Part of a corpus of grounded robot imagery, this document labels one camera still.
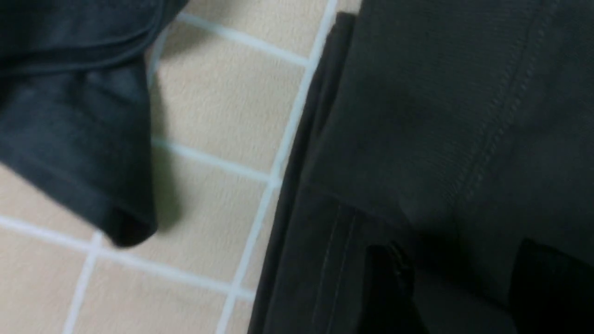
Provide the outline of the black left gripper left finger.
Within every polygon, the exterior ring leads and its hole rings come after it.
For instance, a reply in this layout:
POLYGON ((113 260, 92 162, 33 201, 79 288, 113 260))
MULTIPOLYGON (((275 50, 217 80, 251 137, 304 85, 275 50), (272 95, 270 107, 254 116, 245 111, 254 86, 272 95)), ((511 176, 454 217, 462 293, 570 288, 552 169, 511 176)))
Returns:
POLYGON ((413 301, 414 266, 398 244, 367 248, 357 334, 427 334, 413 301))

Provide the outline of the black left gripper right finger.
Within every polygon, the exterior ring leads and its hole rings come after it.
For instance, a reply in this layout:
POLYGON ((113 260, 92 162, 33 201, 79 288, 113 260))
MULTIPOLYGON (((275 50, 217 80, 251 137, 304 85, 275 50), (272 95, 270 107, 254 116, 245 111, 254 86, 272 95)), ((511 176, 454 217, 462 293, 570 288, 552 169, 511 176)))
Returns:
POLYGON ((514 260, 509 309, 519 334, 591 334, 594 269, 526 239, 514 260))

